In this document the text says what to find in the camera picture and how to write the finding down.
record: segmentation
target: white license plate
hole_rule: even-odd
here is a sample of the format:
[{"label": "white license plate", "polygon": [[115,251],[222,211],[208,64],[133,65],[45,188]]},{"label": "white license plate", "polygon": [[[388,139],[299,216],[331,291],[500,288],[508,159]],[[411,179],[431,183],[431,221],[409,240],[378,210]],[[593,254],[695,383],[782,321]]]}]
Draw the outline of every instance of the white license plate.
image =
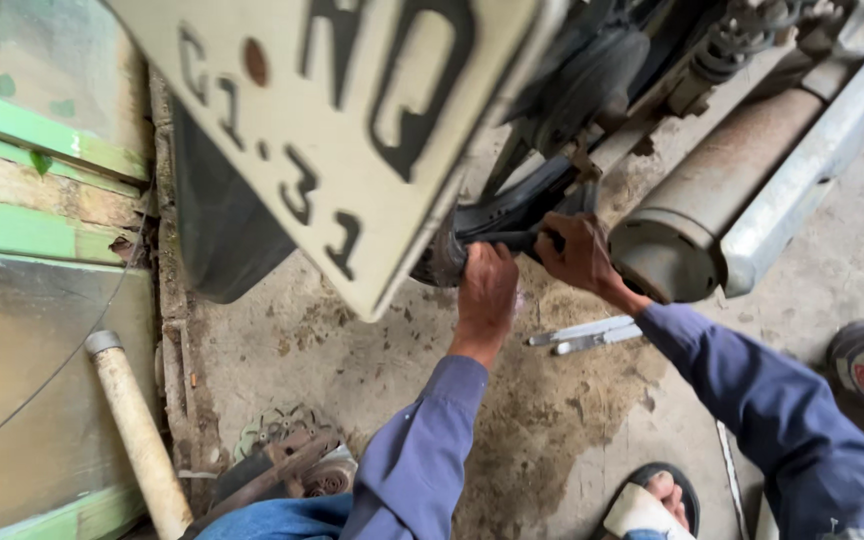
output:
[{"label": "white license plate", "polygon": [[454,204],[463,151],[568,0],[107,0],[198,125],[375,321]]}]

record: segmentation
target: blue long-sleeve shirt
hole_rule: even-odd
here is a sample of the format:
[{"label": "blue long-sleeve shirt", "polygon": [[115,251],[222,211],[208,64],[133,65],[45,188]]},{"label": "blue long-sleeve shirt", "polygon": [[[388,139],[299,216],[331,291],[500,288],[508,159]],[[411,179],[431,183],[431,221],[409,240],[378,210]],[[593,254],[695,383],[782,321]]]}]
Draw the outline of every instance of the blue long-sleeve shirt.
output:
[{"label": "blue long-sleeve shirt", "polygon": [[[783,538],[864,531],[864,433],[821,376],[684,305],[653,303],[635,323],[762,470]],[[471,358],[438,362],[369,443],[342,539],[450,537],[488,377]]]}]

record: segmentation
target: exhaust pipe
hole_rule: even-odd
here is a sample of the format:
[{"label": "exhaust pipe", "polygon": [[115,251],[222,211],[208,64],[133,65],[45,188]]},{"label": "exhaust pipe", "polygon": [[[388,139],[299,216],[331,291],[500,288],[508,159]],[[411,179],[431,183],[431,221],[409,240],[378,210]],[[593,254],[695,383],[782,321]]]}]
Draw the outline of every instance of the exhaust pipe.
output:
[{"label": "exhaust pipe", "polygon": [[726,117],[612,230],[626,283],[664,304],[751,292],[864,145],[864,61],[852,71],[831,57]]}]

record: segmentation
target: sandal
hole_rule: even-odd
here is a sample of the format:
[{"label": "sandal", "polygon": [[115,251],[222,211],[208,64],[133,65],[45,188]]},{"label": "sandal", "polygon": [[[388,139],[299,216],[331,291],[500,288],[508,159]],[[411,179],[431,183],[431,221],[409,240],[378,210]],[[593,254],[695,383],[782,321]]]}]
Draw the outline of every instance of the sandal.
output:
[{"label": "sandal", "polygon": [[[681,488],[681,502],[685,506],[685,521],[688,531],[662,506],[662,503],[645,486],[656,474],[668,472]],[[595,527],[590,540],[602,540],[607,534],[622,538],[629,531],[656,530],[669,540],[694,539],[699,534],[699,497],[692,482],[678,467],[655,461],[642,465],[622,482],[618,492],[608,503],[606,517]]]}]

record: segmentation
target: foot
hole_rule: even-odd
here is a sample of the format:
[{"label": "foot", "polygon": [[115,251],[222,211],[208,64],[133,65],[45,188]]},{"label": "foot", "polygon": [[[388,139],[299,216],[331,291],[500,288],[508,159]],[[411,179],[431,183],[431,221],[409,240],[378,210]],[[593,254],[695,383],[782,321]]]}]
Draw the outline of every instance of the foot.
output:
[{"label": "foot", "polygon": [[[691,533],[689,520],[686,519],[686,505],[682,502],[682,487],[675,483],[670,472],[657,472],[649,478],[649,483],[645,485],[645,491],[658,499],[678,524]],[[614,534],[606,534],[604,540],[619,539]]]}]

